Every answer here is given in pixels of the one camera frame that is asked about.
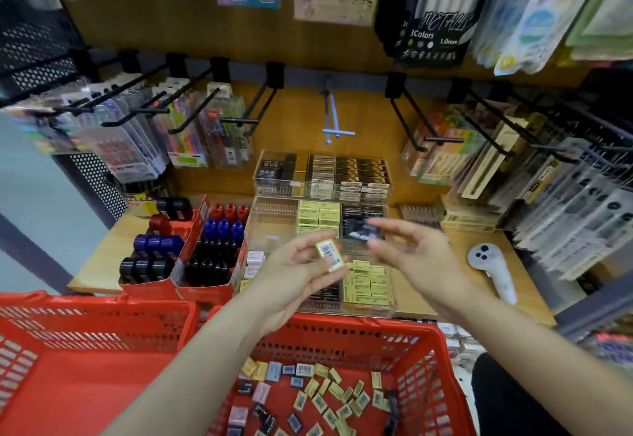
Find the black pants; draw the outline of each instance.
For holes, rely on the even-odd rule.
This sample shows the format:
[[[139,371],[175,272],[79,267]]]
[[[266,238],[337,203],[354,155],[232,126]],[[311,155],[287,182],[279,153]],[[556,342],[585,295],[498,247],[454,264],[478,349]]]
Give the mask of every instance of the black pants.
[[[569,436],[569,433],[488,353],[472,378],[481,436]]]

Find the barcode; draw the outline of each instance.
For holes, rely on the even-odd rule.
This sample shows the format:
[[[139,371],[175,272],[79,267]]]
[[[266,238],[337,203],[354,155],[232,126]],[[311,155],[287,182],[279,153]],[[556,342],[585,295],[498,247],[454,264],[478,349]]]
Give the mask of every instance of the barcode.
[[[336,256],[336,251],[332,244],[323,245],[323,257],[329,256],[332,258],[332,265],[339,264],[341,260]]]

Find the right hand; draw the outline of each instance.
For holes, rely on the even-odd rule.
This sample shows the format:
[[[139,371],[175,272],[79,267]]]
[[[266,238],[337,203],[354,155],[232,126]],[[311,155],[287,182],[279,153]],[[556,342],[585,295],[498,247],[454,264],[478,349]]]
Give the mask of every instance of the right hand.
[[[444,233],[401,219],[376,217],[367,222],[407,242],[370,240],[372,259],[398,269],[439,314],[458,320],[462,305],[477,287],[463,275]]]

